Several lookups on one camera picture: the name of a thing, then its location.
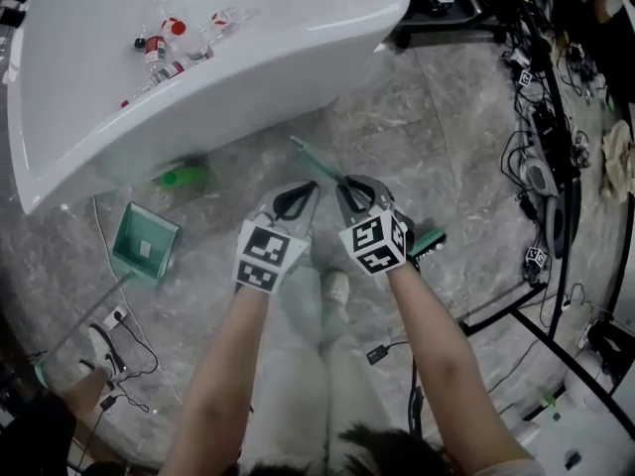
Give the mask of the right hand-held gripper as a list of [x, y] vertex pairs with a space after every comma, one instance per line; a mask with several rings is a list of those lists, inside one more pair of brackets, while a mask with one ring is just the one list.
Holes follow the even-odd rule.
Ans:
[[406, 263], [406, 225], [393, 214], [393, 195], [383, 182], [345, 176], [336, 186], [336, 198], [345, 224], [339, 238], [363, 273], [375, 276]]

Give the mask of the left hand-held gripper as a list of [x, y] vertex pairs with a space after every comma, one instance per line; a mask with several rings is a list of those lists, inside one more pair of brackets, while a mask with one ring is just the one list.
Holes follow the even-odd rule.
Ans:
[[265, 193], [246, 218], [237, 239], [232, 280], [274, 294], [309, 248], [309, 232], [320, 200], [315, 180], [283, 184]]

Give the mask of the green broom with metal handle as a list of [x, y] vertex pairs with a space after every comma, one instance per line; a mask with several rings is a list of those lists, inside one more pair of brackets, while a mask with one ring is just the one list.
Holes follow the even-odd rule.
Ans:
[[[343, 182], [343, 178], [346, 175], [341, 173], [336, 167], [323, 161], [318, 156], [316, 150], [312, 148], [308, 143], [300, 140], [295, 136], [292, 136], [291, 140], [296, 146], [297, 150], [317, 170], [332, 179], [336, 183], [336, 185], [339, 182]], [[406, 258], [419, 272], [421, 270], [420, 261], [426, 256], [440, 249], [445, 244], [446, 235], [442, 230], [436, 227], [428, 227], [426, 225], [416, 226], [413, 220], [406, 214], [404, 214], [397, 206], [394, 196], [393, 208], [391, 210], [393, 211], [393, 214], [396, 216], [396, 218], [406, 225]]]

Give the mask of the person's right forearm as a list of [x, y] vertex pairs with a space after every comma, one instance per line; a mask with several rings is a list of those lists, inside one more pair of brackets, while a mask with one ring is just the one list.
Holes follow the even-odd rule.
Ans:
[[463, 473], [531, 458], [495, 409], [472, 346], [407, 262], [387, 273], [445, 450]]

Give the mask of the person's left forearm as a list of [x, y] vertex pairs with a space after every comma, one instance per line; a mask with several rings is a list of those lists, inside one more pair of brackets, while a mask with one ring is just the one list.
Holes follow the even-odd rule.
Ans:
[[190, 380], [160, 476], [221, 476], [239, 457], [269, 296], [241, 288]]

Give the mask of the black whiteboard stand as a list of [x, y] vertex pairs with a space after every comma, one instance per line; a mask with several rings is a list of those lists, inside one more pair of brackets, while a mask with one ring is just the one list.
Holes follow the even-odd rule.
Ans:
[[[555, 132], [559, 136], [557, 144], [560, 146], [561, 154], [564, 156], [563, 162], [568, 168], [572, 167], [571, 160], [571, 132], [569, 129], [567, 114], [565, 113], [562, 96], [559, 89], [559, 79], [557, 66], [552, 62], [552, 50], [546, 47], [543, 43], [543, 39], [538, 33], [538, 29], [530, 16], [525, 17], [526, 24], [529, 27], [530, 37], [532, 38], [533, 46], [536, 51], [532, 55], [532, 59], [541, 65], [541, 70], [544, 73], [545, 81], [549, 87], [549, 93], [551, 94], [552, 105], [555, 114]], [[572, 194], [572, 173], [566, 172], [565, 179], [563, 180], [565, 187], [566, 201], [570, 200]], [[561, 257], [561, 274], [556, 295], [556, 304], [553, 310], [553, 317], [549, 329], [544, 331], [540, 326], [536, 325], [523, 314], [521, 309], [526, 306], [526, 302], [544, 292], [548, 285], [546, 283], [537, 284], [531, 291], [526, 293], [521, 298], [512, 302], [508, 306], [495, 312], [486, 319], [470, 325], [465, 322], [465, 318], [461, 317], [458, 320], [458, 325], [466, 336], [474, 335], [485, 328], [491, 326], [495, 322], [510, 315], [519, 321], [527, 330], [529, 330], [538, 341], [545, 345], [561, 362], [568, 367], [568, 370], [576, 375], [583, 383], [585, 387], [591, 391], [595, 397], [600, 400], [603, 406], [615, 417], [615, 419], [622, 425], [628, 435], [635, 439], [635, 422], [631, 420], [628, 414], [622, 410], [622, 408], [613, 400], [611, 395], [607, 393], [591, 375], [586, 372], [580, 364], [578, 364], [570, 354], [563, 349], [556, 341], [555, 335], [557, 332], [558, 324], [563, 312], [564, 297], [566, 291], [566, 282], [568, 278], [572, 241], [570, 239], [571, 234], [571, 216], [566, 215], [566, 244], [564, 255]]]

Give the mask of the person's right white shoe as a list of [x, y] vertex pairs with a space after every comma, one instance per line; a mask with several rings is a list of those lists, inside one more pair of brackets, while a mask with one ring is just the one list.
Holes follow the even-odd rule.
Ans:
[[338, 269], [328, 271], [322, 281], [322, 296], [345, 323], [350, 320], [347, 312], [349, 295], [350, 282], [347, 274]]

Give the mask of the green plastic bottle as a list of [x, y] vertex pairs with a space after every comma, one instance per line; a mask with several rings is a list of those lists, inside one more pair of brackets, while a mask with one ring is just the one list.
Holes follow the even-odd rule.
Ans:
[[208, 168], [205, 166], [179, 166], [160, 175], [155, 183], [168, 191], [205, 186]]

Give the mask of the person's grey trousers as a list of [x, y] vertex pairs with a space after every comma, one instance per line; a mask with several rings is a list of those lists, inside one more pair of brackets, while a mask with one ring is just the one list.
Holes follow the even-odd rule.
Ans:
[[398, 476], [409, 435], [392, 426], [348, 323], [297, 267], [271, 301], [240, 476]]

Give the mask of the white bathtub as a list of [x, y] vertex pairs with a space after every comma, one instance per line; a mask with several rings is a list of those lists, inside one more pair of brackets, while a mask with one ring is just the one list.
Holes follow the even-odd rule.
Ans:
[[[28, 0], [6, 72], [15, 186], [33, 214], [154, 179], [188, 159], [325, 107], [410, 0]], [[125, 108], [148, 80], [160, 14], [202, 25], [228, 7], [261, 14], [214, 58]]]

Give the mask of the pile of clear plastic bottles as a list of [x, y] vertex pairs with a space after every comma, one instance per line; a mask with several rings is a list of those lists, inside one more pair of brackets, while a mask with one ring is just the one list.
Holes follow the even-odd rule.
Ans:
[[135, 41], [143, 46], [148, 80], [121, 108], [186, 70], [214, 58], [214, 47], [235, 36], [261, 14], [257, 7], [228, 7], [213, 13], [202, 25], [183, 11], [160, 14], [159, 29]]

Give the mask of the person's white printed t-shirt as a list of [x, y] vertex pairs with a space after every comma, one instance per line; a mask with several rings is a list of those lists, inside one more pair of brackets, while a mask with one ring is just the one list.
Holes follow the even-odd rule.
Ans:
[[518, 459], [484, 468], [472, 476], [547, 476], [547, 474], [542, 464], [535, 459]]

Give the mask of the white rounded machine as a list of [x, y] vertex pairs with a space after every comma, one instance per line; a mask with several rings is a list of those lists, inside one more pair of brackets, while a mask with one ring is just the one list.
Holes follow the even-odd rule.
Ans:
[[547, 476], [635, 476], [635, 440], [572, 371], [536, 411], [502, 417]]

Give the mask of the green long-handled dustpan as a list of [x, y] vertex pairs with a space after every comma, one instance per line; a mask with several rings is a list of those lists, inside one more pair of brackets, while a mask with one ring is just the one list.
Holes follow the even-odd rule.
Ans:
[[165, 217], [135, 203], [126, 205], [108, 260], [116, 282], [94, 303], [68, 332], [33, 364], [35, 375], [46, 387], [45, 364], [115, 294], [131, 281], [155, 287], [173, 261], [180, 227]]

